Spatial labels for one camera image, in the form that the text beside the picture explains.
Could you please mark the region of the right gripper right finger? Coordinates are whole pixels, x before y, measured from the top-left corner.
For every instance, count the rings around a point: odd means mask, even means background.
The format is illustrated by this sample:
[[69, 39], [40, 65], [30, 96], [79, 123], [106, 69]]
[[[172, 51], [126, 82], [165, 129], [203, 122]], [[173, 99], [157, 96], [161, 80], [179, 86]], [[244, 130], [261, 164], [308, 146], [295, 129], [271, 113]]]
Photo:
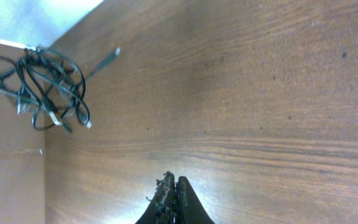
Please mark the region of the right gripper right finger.
[[214, 224], [185, 176], [176, 184], [176, 224]]

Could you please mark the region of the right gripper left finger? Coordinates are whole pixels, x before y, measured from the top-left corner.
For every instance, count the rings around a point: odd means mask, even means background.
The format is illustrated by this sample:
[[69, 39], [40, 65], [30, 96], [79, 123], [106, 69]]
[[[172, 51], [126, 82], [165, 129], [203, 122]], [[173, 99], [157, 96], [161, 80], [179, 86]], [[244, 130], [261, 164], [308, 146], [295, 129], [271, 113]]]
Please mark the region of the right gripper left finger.
[[156, 180], [156, 191], [148, 207], [135, 224], [172, 224], [176, 216], [175, 176], [166, 171], [162, 180]]

